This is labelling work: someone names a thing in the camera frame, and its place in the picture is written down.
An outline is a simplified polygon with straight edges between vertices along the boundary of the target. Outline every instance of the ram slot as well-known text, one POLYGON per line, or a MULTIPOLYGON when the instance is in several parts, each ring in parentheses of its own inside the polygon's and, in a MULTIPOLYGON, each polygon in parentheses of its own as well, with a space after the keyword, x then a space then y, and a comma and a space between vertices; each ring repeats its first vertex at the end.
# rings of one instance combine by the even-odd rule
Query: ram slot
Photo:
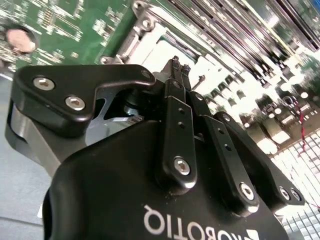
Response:
POLYGON ((199 7, 196 2, 198 1, 192 0, 190 3, 195 11, 198 11, 202 16, 205 16, 211 24, 214 24, 214 26, 227 37, 228 41, 244 51, 250 58, 254 59, 256 64, 258 64, 264 71, 267 73, 272 72, 273 69, 261 58, 261 55, 241 39, 241 37, 239 37, 239 33, 236 32, 234 28, 228 26, 218 15, 212 16, 211 14, 208 14, 208 12, 204 11, 202 7, 199 7))
POLYGON ((276 48, 285 58, 288 58, 295 54, 291 50, 291 48, 286 43, 284 43, 274 31, 272 31, 272 29, 266 29, 266 25, 263 25, 263 19, 259 19, 259 16, 252 12, 253 9, 249 9, 246 6, 243 6, 237 0, 221 1, 226 9, 228 9, 231 13, 234 13, 234 16, 238 16, 239 18, 242 18, 244 22, 252 24, 263 35, 264 40, 268 41, 268 45, 276 46, 276 48))
POLYGON ((287 0, 266 0, 282 21, 288 23, 299 40, 312 51, 320 48, 320 40, 287 0))
POLYGON ((240 20, 237 15, 231 13, 228 7, 223 6, 219 2, 205 1, 205 0, 192 0, 201 8, 207 15, 213 18, 214 11, 212 7, 219 11, 223 16, 233 25, 238 33, 242 33, 247 39, 249 39, 259 51, 265 56, 269 57, 275 64, 279 63, 281 59, 273 52, 266 42, 263 42, 259 37, 256 37, 255 32, 243 21, 240 20))
POLYGON ((190 20, 195 26, 203 31, 203 34, 214 42, 217 46, 227 52, 229 56, 234 58, 244 69, 255 76, 257 79, 263 78, 262 74, 256 70, 255 64, 250 62, 245 57, 241 56, 237 51, 234 50, 233 46, 228 42, 223 41, 222 37, 214 31, 209 31, 208 27, 204 24, 203 20, 200 19, 194 12, 187 8, 184 4, 177 4, 177 1, 169 0, 172 7, 175 7, 180 11, 181 14, 188 20, 190 20))
MULTIPOLYGON (((173 46, 176 46, 180 51, 184 52, 186 55, 190 56, 192 59, 197 60, 199 58, 199 55, 197 55, 197 53, 194 53, 190 49, 185 47, 184 43, 181 42, 176 35, 173 35, 168 31, 163 37, 166 41, 168 41, 173 46)), ((234 69, 232 69, 224 61, 222 61, 216 54, 210 54, 210 56, 214 59, 214 61, 217 61, 222 67, 224 67, 230 74, 232 74, 240 82, 242 83, 245 82, 245 79, 240 74, 238 74, 234 69)))

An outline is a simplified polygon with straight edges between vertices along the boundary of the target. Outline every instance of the silver screw head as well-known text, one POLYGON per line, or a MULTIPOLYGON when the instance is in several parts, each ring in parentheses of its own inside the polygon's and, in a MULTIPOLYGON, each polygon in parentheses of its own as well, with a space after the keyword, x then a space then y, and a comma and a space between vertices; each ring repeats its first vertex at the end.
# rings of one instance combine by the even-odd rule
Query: silver screw head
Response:
POLYGON ((240 184, 240 189, 241 192, 243 193, 243 195, 245 195, 245 197, 249 200, 253 200, 255 199, 255 194, 252 191, 252 189, 245 183, 241 183, 240 184))
POLYGON ((289 193, 281 186, 280 187, 280 192, 282 194, 282 196, 286 199, 286 200, 290 200, 290 195, 289 193))
POLYGON ((50 91, 55 88, 55 83, 46 77, 36 77, 33 79, 33 85, 44 91, 50 91))
POLYGON ((196 98, 199 99, 200 101, 202 101, 202 100, 204 99, 199 93, 196 93, 195 96, 196 96, 196 98))
POLYGON ((226 121, 230 122, 230 117, 229 117, 228 115, 223 114, 223 118, 224 118, 226 121))
POLYGON ((142 21, 142 25, 143 25, 146 29, 148 29, 148 28, 150 28, 150 26, 151 26, 151 22, 150 22, 149 19, 145 19, 145 20, 142 21))
POLYGON ((109 57, 107 57, 107 56, 102 56, 100 58, 100 63, 103 65, 109 64, 109 62, 110 62, 110 60, 109 60, 109 57))
POLYGON ((182 175, 188 175, 190 173, 189 164, 181 157, 174 159, 174 167, 182 175))
POLYGON ((86 106, 85 102, 77 96, 68 96, 65 99, 65 104, 75 111, 81 111, 86 106))
POLYGON ((146 71, 146 70, 141 70, 141 74, 143 76, 145 76, 147 79, 149 79, 151 77, 150 74, 148 73, 148 71, 146 71))
POLYGON ((176 88, 178 88, 178 89, 182 88, 181 85, 177 81, 173 81, 172 83, 176 88))
POLYGON ((291 189, 291 193, 298 201, 301 201, 301 196, 296 192, 296 190, 291 189))

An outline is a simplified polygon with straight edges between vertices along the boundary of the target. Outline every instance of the cable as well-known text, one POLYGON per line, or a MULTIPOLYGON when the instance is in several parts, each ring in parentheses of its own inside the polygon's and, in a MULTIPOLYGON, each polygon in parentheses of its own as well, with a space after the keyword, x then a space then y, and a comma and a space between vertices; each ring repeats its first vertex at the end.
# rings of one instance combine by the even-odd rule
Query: cable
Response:
POLYGON ((304 114, 301 111, 301 108, 299 107, 299 103, 297 100, 293 101, 297 112, 299 113, 299 120, 301 124, 301 140, 302 140, 302 153, 306 151, 306 138, 305 138, 305 126, 304 126, 304 114))
POLYGON ((307 200, 305 200, 305 202, 306 202, 306 204, 308 204, 308 205, 311 205, 311 206, 313 206, 313 207, 316 207, 316 208, 317 208, 317 211, 320 213, 320 206, 318 206, 318 205, 316 205, 316 204, 313 204, 313 203, 310 203, 310 202, 308 202, 307 200))

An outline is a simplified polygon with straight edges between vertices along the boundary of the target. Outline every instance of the gray surface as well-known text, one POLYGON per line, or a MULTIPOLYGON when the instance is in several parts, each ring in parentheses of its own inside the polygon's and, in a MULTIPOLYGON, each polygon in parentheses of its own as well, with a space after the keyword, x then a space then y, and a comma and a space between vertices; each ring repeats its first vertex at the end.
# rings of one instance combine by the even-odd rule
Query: gray surface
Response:
POLYGON ((37 217, 50 177, 5 139, 11 82, 0 78, 0 240, 43 239, 37 217))
POLYGON ((23 115, 15 105, 11 111, 10 126, 15 134, 28 143, 40 164, 51 177, 67 157, 87 146, 84 136, 60 137, 23 115))

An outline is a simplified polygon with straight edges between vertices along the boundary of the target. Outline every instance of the capacitor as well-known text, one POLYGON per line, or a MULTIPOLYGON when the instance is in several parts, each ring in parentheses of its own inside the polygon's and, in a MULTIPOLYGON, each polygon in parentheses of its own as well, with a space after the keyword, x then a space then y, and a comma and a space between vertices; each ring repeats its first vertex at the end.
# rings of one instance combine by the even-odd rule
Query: capacitor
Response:
POLYGON ((227 99, 232 97, 232 92, 230 91, 230 89, 228 88, 228 86, 222 82, 218 85, 218 88, 221 92, 222 95, 224 95, 227 99))
POLYGON ((224 104, 225 99, 217 89, 214 89, 211 92, 211 95, 212 95, 213 100, 215 102, 217 102, 219 105, 223 105, 224 104))
POLYGON ((293 112, 289 109, 284 109, 282 113, 278 116, 279 121, 284 125, 290 125, 296 120, 293 112))
POLYGON ((206 97, 205 101, 210 109, 210 112, 215 113, 218 108, 218 104, 215 102, 215 100, 213 100, 211 97, 206 97))
POLYGON ((235 109, 237 107, 237 103, 235 100, 233 100, 232 98, 228 99, 228 103, 230 104, 232 109, 235 109))
POLYGON ((37 47, 35 36, 26 28, 8 29, 5 33, 5 39, 13 50, 19 53, 29 54, 37 47))
POLYGON ((288 139, 290 139, 289 134, 275 119, 267 119, 263 121, 263 126, 267 131, 268 135, 277 144, 282 144, 288 139))
POLYGON ((262 98, 260 99, 256 99, 255 100, 256 104, 258 105, 259 109, 264 113, 266 114, 264 111, 265 111, 265 107, 268 106, 268 105, 271 105, 273 103, 272 99, 266 95, 266 94, 263 94, 262 95, 262 98))
POLYGON ((243 124, 243 126, 247 129, 251 126, 251 124, 254 123, 254 118, 250 115, 240 115, 240 120, 243 124))
POLYGON ((247 96, 244 94, 244 92, 241 91, 241 90, 238 90, 238 91, 236 92, 236 95, 237 95, 238 98, 239 98, 240 100, 242 100, 242 101, 244 101, 245 98, 247 97, 247 96))
POLYGON ((282 75, 288 79, 288 81, 295 76, 288 66, 285 66, 284 69, 282 69, 282 75))
POLYGON ((232 92, 236 92, 239 89, 240 85, 231 75, 228 75, 224 80, 232 92))
POLYGON ((292 97, 292 93, 288 90, 283 90, 280 86, 275 88, 276 93, 278 94, 279 98, 283 100, 285 97, 292 97))
POLYGON ((281 110, 280 107, 277 107, 277 108, 274 109, 274 113, 277 114, 277 115, 281 114, 281 112, 282 112, 282 110, 281 110))
POLYGON ((275 117, 275 114, 274 114, 273 112, 270 112, 270 113, 268 114, 268 117, 269 117, 270 119, 273 119, 273 118, 275 117))

